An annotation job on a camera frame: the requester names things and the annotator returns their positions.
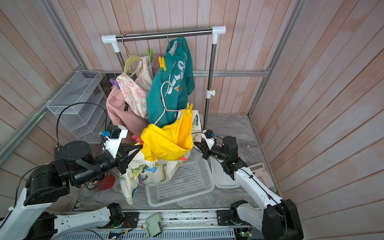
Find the red clothespin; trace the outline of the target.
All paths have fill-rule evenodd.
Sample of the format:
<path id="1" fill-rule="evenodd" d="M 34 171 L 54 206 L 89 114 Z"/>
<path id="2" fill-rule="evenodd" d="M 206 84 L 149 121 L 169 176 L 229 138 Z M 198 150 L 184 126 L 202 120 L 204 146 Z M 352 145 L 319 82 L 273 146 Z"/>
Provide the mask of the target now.
<path id="1" fill-rule="evenodd" d="M 132 135 L 132 139 L 141 145 L 144 144 L 144 141 L 141 138 L 137 137 L 136 135 Z"/>

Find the dinosaur print cream garment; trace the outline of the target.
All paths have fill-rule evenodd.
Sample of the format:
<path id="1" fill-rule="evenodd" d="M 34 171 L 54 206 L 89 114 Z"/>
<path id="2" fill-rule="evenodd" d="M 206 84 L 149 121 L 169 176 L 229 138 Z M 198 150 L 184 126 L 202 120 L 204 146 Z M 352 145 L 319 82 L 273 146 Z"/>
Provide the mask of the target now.
<path id="1" fill-rule="evenodd" d="M 199 112 L 193 110 L 193 125 L 198 115 Z M 140 184 L 155 187 L 169 182 L 177 169 L 187 161 L 190 152 L 175 161 L 158 159 L 157 161 L 149 162 L 145 160 L 143 155 L 143 170 L 140 175 L 120 175 L 121 189 L 127 203 L 129 205 L 134 203 L 134 197 L 139 190 Z"/>

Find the yellow jacket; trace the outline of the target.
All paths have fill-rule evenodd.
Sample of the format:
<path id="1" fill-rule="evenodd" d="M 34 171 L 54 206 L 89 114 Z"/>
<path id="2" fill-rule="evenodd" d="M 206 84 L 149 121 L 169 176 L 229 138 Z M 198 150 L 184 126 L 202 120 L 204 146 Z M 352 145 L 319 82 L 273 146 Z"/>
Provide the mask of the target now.
<path id="1" fill-rule="evenodd" d="M 148 125 L 141 134 L 144 142 L 141 152 L 145 160 L 175 161 L 189 153 L 193 148 L 193 119 L 193 110 L 184 109 L 181 117 L 170 125 L 162 128 L 154 124 Z"/>

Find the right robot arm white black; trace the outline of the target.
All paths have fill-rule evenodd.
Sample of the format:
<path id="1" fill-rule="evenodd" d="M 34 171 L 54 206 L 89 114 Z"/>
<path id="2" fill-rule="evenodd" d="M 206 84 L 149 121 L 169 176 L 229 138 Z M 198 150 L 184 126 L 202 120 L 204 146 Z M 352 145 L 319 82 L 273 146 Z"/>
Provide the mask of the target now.
<path id="1" fill-rule="evenodd" d="M 230 207 L 232 222 L 243 222 L 261 231 L 266 240 L 302 240 L 304 232 L 297 206 L 292 200 L 283 200 L 270 191 L 239 157 L 235 137 L 225 136 L 222 145 L 217 145 L 213 133 L 200 132 L 201 142 L 195 145 L 205 160 L 219 161 L 223 172 L 242 186 L 256 202 L 252 207 L 246 201 L 237 201 Z"/>

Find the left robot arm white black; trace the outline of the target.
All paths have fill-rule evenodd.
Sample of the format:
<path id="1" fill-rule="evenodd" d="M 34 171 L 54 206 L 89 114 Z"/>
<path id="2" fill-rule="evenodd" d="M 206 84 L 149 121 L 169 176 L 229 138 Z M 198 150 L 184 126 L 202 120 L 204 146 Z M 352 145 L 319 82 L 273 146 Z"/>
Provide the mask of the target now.
<path id="1" fill-rule="evenodd" d="M 103 153 L 93 157 L 91 147 L 75 141 L 55 148 L 55 160 L 32 169 L 15 206 L 1 221 L 2 240 L 52 240 L 86 228 L 124 228 L 128 219 L 119 204 L 88 214 L 57 216 L 46 209 L 70 193 L 70 187 L 81 187 L 90 180 L 118 169 L 125 174 L 143 145 L 118 147 L 116 157 Z"/>

